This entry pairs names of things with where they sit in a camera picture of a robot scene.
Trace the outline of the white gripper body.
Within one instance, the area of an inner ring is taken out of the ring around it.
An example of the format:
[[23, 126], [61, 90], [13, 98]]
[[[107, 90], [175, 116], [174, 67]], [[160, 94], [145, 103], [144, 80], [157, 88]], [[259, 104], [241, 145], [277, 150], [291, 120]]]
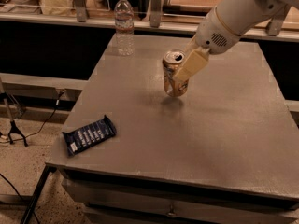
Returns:
[[239, 40], [240, 36], [232, 32], [219, 18], [216, 8], [203, 18], [195, 34], [196, 44], [209, 49], [210, 54], [222, 54]]

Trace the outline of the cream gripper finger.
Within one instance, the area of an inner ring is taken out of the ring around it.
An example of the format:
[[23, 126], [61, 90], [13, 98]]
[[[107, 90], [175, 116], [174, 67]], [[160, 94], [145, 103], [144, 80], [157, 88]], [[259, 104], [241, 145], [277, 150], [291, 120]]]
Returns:
[[192, 38], [192, 40], [188, 43], [186, 48], [184, 49], [184, 53], [188, 56], [193, 50], [197, 49], [198, 45], [196, 43], [196, 36]]
[[173, 79], [176, 82], [187, 81], [190, 77], [203, 69], [208, 64], [208, 60], [209, 49], [202, 47], [194, 49], [178, 67], [177, 71], [173, 75]]

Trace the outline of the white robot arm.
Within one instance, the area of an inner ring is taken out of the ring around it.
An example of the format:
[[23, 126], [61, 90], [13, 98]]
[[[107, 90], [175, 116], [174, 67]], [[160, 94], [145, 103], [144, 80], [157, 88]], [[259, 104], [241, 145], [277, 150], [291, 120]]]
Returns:
[[299, 7], [299, 0], [221, 0], [199, 23], [173, 79], [188, 80], [207, 65], [210, 54], [224, 53], [250, 28], [286, 7]]

